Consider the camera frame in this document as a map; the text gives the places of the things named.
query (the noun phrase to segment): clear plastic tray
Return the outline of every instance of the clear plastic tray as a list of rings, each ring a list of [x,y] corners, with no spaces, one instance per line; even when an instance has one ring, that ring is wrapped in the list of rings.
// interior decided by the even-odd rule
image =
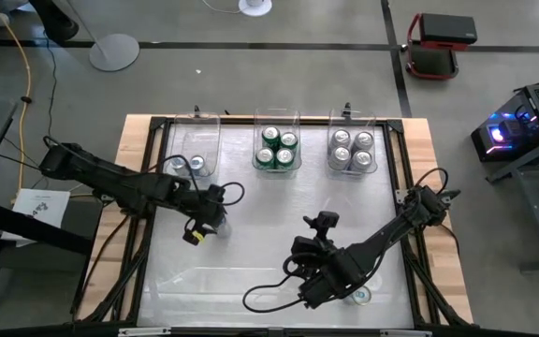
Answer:
[[[300,113],[298,110],[291,109],[278,109],[278,108],[265,108],[257,109],[255,111],[255,123],[253,133],[253,167],[268,173],[288,173],[294,172],[300,168],[302,163],[301,153],[302,144],[300,141]],[[294,153],[293,163],[291,166],[284,168],[276,165],[263,166],[256,160],[256,154],[263,147],[268,145],[263,140],[263,132],[267,127],[276,127],[280,131],[280,136],[285,133],[293,133],[297,137],[297,146]],[[273,155],[276,160],[278,151],[282,150],[283,146],[280,144],[274,145]]]
[[[215,172],[220,152],[220,117],[215,112],[188,112],[178,114],[170,132],[169,154],[181,154],[191,161],[196,156],[205,160],[204,169],[195,172],[195,178],[207,178]],[[169,160],[165,165],[165,172],[189,177],[188,169],[177,168]]]
[[[368,173],[374,173],[378,169],[378,165],[375,160],[375,114],[369,111],[352,110],[350,103],[346,103],[343,109],[332,109],[329,114],[329,126],[328,126],[328,139],[327,139],[327,160],[329,173],[332,175],[349,175],[349,176],[363,176]],[[334,134],[338,131],[344,130],[348,133],[350,141],[348,145],[344,146],[348,149],[350,154],[349,163],[344,167],[339,167],[337,162],[332,158],[332,152],[339,146],[337,142],[332,142]],[[371,135],[371,148],[364,149],[360,146],[356,146],[357,135],[360,133],[368,133]],[[360,168],[354,166],[354,156],[357,151],[366,151],[370,154],[371,163],[365,167]]]

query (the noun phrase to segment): can on table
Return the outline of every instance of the can on table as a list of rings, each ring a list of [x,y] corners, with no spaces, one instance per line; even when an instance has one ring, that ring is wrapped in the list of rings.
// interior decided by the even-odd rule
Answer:
[[[280,148],[280,130],[275,126],[268,126],[261,131],[263,146],[278,150]]]
[[[373,135],[369,132],[359,132],[353,141],[353,153],[357,151],[369,151],[373,146]]]
[[[344,298],[344,302],[347,304],[356,304],[356,305],[367,305],[371,300],[370,289],[366,286],[361,286],[359,289],[355,290],[354,293]]]
[[[186,177],[190,175],[186,162],[182,158],[171,158],[169,160],[169,167],[173,169],[174,172],[176,172],[176,174],[179,176]]]
[[[343,170],[348,167],[351,161],[351,152],[344,146],[339,146],[329,156],[328,165],[332,169]]]
[[[339,146],[348,148],[348,145],[351,143],[351,134],[344,129],[336,130],[332,135],[332,138],[329,140],[328,153],[331,154],[334,149]]]
[[[276,154],[277,169],[291,169],[295,163],[295,153],[289,149],[280,149]]]
[[[297,145],[299,145],[299,138],[292,132],[284,132],[280,136],[280,148],[290,149],[293,153],[297,151]]]
[[[200,155],[195,155],[191,158],[191,170],[196,177],[207,177],[209,171],[207,170],[205,158]]]
[[[370,170],[371,163],[373,163],[373,158],[369,152],[357,151],[355,154],[353,154],[349,170],[356,172],[367,172]]]
[[[274,155],[270,148],[261,148],[255,154],[255,162],[260,169],[274,168]]]
[[[221,239],[228,238],[230,234],[232,234],[232,226],[226,220],[225,215],[220,221],[220,225],[217,227],[215,234],[217,235],[218,238],[221,238]]]

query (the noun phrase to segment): yellow extension cord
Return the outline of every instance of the yellow extension cord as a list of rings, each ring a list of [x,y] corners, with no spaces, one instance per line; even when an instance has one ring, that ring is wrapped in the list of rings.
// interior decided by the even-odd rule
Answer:
[[[27,83],[26,83],[26,97],[30,97],[30,91],[31,91],[31,86],[32,86],[32,82],[31,82],[31,75],[30,75],[30,66],[28,65],[28,59],[26,58],[26,54],[24,53],[24,49],[22,48],[22,45],[20,44],[20,41],[18,40],[18,38],[16,37],[16,35],[14,34],[14,31],[9,27],[9,24],[7,24],[7,22],[4,22],[4,24],[6,25],[6,29],[7,31],[9,32],[9,34],[11,35],[11,37],[14,39],[14,41],[16,42],[16,45],[18,46],[18,49],[20,50],[20,54],[22,55],[22,59],[24,60],[24,65],[26,66],[26,78],[27,78]],[[23,134],[23,130],[24,130],[24,115],[26,114],[26,110],[28,109],[28,103],[26,102],[23,102],[24,105],[22,106],[22,114],[20,115],[20,169],[19,169],[19,173],[18,173],[18,193],[20,193],[20,190],[22,189],[22,180],[23,180],[23,175],[24,175],[24,134]]]

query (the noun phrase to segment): clear plastic bin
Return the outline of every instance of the clear plastic bin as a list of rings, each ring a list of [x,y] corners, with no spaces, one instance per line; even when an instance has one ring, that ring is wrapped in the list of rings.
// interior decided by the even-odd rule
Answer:
[[[191,164],[196,179],[212,176],[220,153],[220,117],[215,112],[188,112],[178,114],[170,131],[169,154],[181,154]],[[199,168],[200,158],[204,165]],[[170,159],[164,171],[180,177],[190,177],[180,158]]]
[[[352,110],[349,103],[344,109],[333,109],[330,112],[326,151],[330,174],[363,176],[374,173],[378,169],[373,144],[374,128],[375,115],[368,111]],[[344,141],[346,137],[343,137],[346,135],[349,139],[347,144]],[[344,147],[346,150],[337,150],[339,147]],[[345,163],[347,151],[349,160]]]
[[[256,169],[268,173],[288,173],[300,168],[302,144],[300,141],[299,121],[300,113],[298,110],[266,108],[255,111],[252,163]],[[278,131],[277,139],[264,138],[264,132],[268,128],[275,128]],[[263,148],[271,149],[273,153],[272,163],[264,161],[267,157],[258,159],[257,154]],[[287,163],[285,161],[289,154],[281,151],[283,149],[291,151],[292,162]]]

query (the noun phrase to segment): green soda can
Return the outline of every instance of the green soda can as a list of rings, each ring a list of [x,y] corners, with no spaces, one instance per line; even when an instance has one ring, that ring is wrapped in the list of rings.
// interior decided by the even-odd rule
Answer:
[[[273,151],[270,148],[259,149],[255,154],[255,161],[260,169],[273,169]]]
[[[274,151],[278,151],[280,148],[280,130],[275,126],[268,126],[261,132],[261,139],[263,140],[263,146],[268,147]]]
[[[280,136],[280,148],[292,150],[293,153],[297,151],[297,145],[299,145],[299,139],[297,135],[292,132],[284,132]]]
[[[290,149],[280,149],[276,154],[277,169],[291,169],[295,163],[295,153]]]

